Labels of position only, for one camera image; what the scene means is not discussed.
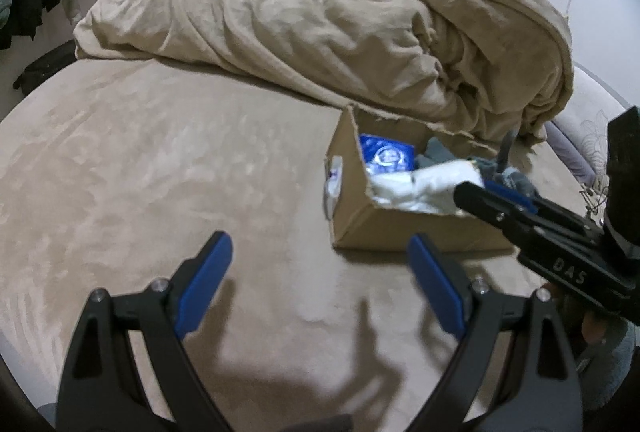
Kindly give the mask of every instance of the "blue package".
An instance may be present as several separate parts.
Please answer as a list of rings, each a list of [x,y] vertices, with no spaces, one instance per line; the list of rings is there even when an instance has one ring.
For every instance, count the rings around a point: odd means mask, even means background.
[[[369,175],[414,169],[414,147],[383,137],[362,134],[360,147]]]

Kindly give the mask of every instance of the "blue rubber pad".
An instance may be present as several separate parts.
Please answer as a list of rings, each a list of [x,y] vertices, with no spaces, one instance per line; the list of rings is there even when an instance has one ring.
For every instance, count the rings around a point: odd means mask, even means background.
[[[174,331],[180,340],[187,333],[198,328],[231,264],[233,256],[231,237],[222,233],[215,245],[206,253],[200,268],[178,302]]]
[[[414,235],[407,248],[409,266],[418,285],[427,296],[444,332],[460,340],[465,335],[464,307],[458,292],[453,287],[438,262],[431,255],[420,237]]]
[[[529,199],[526,195],[522,195],[516,190],[511,190],[510,188],[500,185],[495,181],[485,181],[484,187],[487,191],[495,193],[495,195],[500,195],[503,199],[507,201],[511,201],[517,205],[524,206],[527,211],[533,213],[534,215],[538,213],[538,209],[533,204],[533,201]]]

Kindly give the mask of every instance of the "folded blanket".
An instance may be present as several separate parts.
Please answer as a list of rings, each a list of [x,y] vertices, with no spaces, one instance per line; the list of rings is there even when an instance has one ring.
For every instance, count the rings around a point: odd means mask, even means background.
[[[573,86],[546,0],[98,0],[74,34],[78,58],[212,63],[488,141],[543,138]]]

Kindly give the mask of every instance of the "bolt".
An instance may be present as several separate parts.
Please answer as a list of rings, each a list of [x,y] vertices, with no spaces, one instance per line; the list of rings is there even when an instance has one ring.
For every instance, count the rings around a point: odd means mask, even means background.
[[[549,293],[548,289],[541,287],[540,289],[536,290],[536,297],[538,297],[538,300],[540,300],[541,302],[548,302],[549,300],[551,300],[551,293]]]
[[[102,302],[105,298],[107,298],[107,290],[104,287],[95,288],[91,291],[91,301],[92,302]]]
[[[471,289],[478,293],[479,295],[484,295],[485,293],[489,293],[491,288],[489,284],[487,284],[486,280],[481,276],[476,277],[476,279],[471,282]]]
[[[149,284],[151,287],[151,291],[155,291],[156,293],[164,293],[169,289],[169,281],[166,278],[156,278]]]

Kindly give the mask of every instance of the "bed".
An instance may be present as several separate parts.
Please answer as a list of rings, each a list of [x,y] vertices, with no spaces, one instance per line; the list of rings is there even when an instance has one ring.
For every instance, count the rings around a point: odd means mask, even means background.
[[[80,60],[20,103],[0,125],[0,337],[31,401],[55,400],[93,288],[142,290],[224,229],[234,262],[185,346],[233,427],[352,412],[357,430],[404,430],[455,342],[402,254],[331,248],[323,158],[339,114],[260,79],[161,59]],[[584,212],[547,143],[520,144],[513,163],[544,196]],[[541,284],[513,254],[460,260],[509,293]]]

